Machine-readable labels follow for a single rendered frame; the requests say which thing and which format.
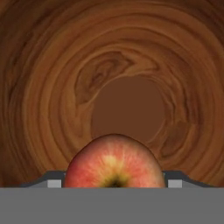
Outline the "red apple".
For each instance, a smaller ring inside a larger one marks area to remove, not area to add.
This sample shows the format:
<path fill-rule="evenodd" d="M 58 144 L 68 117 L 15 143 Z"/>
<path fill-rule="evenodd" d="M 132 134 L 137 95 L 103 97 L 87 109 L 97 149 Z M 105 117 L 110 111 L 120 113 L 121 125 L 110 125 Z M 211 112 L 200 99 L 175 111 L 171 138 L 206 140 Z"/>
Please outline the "red apple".
<path fill-rule="evenodd" d="M 127 136 L 106 135 L 75 155 L 64 187 L 164 188 L 165 178 L 146 146 Z"/>

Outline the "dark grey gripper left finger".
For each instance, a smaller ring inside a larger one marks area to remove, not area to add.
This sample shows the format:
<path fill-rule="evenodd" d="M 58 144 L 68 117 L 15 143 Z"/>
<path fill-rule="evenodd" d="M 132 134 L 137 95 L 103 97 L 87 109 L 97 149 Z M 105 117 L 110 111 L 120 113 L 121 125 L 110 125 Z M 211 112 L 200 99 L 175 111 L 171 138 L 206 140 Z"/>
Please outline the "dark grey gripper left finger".
<path fill-rule="evenodd" d="M 40 178 L 24 183 L 20 187 L 61 188 L 64 184 L 65 176 L 66 173 L 64 171 L 47 171 Z"/>

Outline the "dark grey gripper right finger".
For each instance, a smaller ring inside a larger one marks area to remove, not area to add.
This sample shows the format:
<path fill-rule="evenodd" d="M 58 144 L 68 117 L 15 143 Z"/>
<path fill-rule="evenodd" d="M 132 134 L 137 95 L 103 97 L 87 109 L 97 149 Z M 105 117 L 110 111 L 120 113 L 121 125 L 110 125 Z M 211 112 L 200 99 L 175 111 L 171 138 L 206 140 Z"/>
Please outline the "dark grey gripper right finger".
<path fill-rule="evenodd" d="M 210 187 L 210 185 L 189 178 L 182 171 L 163 171 L 168 188 Z"/>

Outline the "brown wooden bowl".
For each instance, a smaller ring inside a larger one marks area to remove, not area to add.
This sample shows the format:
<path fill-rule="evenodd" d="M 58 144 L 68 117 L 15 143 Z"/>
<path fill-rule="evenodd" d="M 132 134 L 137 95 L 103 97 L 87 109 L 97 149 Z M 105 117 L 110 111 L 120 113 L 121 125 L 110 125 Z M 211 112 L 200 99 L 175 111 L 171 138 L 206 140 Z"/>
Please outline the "brown wooden bowl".
<path fill-rule="evenodd" d="M 0 186 L 108 133 L 224 186 L 224 0 L 0 0 Z"/>

